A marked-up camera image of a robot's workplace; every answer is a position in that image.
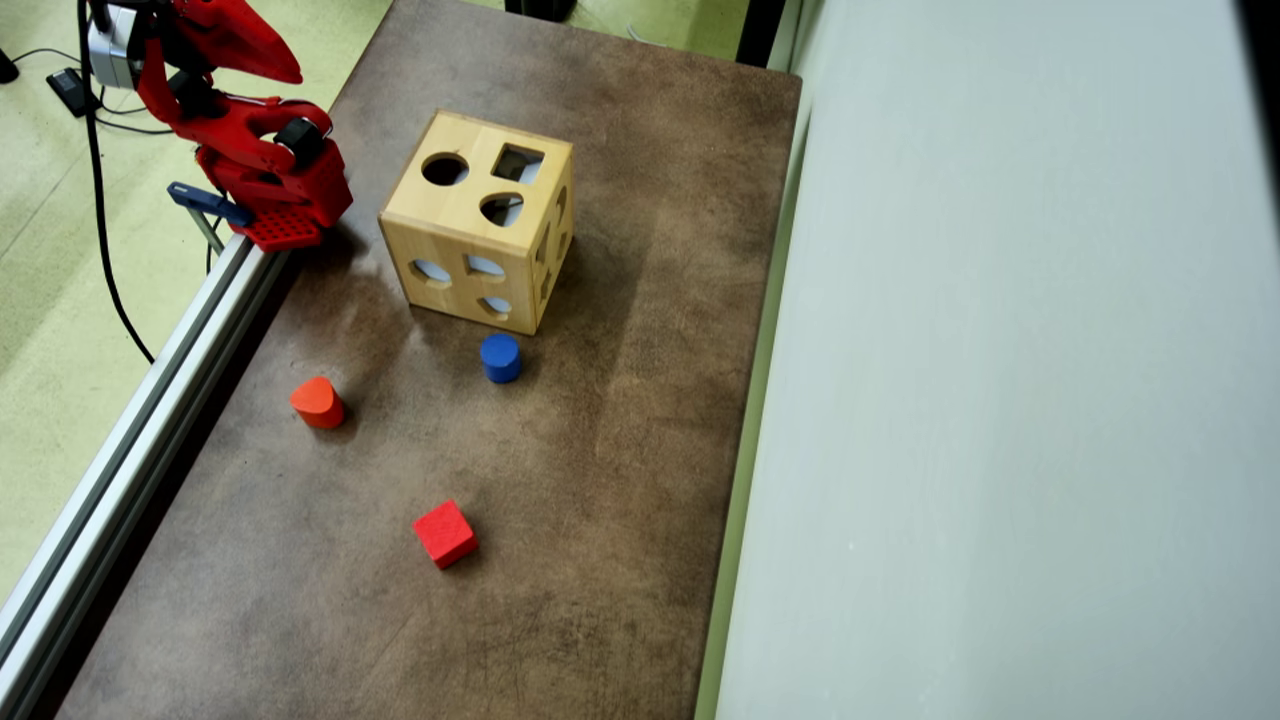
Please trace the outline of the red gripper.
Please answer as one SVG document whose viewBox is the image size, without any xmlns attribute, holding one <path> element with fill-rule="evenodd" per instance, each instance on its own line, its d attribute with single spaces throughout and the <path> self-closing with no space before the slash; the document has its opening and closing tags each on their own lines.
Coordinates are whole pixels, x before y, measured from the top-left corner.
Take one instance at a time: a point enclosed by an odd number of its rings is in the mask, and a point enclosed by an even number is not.
<svg viewBox="0 0 1280 720">
<path fill-rule="evenodd" d="M 143 22 L 141 70 L 163 61 L 196 73 L 225 68 L 303 82 L 288 44 L 247 1 L 151 1 Z"/>
</svg>

